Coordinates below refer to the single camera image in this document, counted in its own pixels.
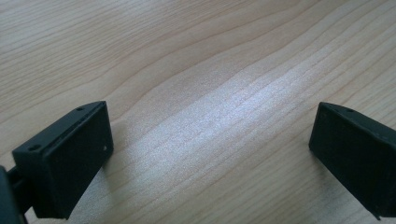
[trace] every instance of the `wood grain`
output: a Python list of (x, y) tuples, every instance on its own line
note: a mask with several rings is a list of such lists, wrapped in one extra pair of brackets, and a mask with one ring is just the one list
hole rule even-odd
[(375, 223), (307, 143), (320, 101), (396, 128), (395, 74), (393, 0), (3, 0), (0, 163), (106, 100), (114, 155), (31, 223)]

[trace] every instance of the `plastic part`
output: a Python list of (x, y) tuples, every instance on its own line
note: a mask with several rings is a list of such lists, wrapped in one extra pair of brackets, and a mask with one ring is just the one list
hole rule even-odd
[(396, 132), (352, 109), (320, 103), (309, 147), (377, 219), (396, 217)]
[(12, 151), (16, 167), (7, 176), (0, 169), (0, 217), (23, 223), (11, 219), (33, 206), (37, 217), (69, 218), (112, 152), (106, 102), (69, 112)]

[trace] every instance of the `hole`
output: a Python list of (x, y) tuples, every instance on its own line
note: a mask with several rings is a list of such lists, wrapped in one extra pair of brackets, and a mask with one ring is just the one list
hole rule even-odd
[(34, 145), (32, 147), (29, 147), (27, 150), (28, 151), (35, 151), (35, 150), (38, 150), (40, 147), (41, 147), (40, 145)]

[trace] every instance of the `black bracket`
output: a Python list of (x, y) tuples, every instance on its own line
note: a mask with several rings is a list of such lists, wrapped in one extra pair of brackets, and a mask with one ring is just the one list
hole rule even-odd
[(0, 166), (0, 223), (69, 218), (113, 152), (106, 102), (80, 106), (12, 151), (16, 166)]
[(396, 217), (396, 132), (352, 109), (320, 103), (309, 147), (370, 211)]

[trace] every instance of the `wooden table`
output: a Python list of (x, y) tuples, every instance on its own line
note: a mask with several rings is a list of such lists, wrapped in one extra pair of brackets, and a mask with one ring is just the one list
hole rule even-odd
[(107, 101), (115, 152), (68, 223), (375, 223), (308, 141), (320, 101), (396, 128), (396, 1), (2, 0), (0, 86), (7, 169)]

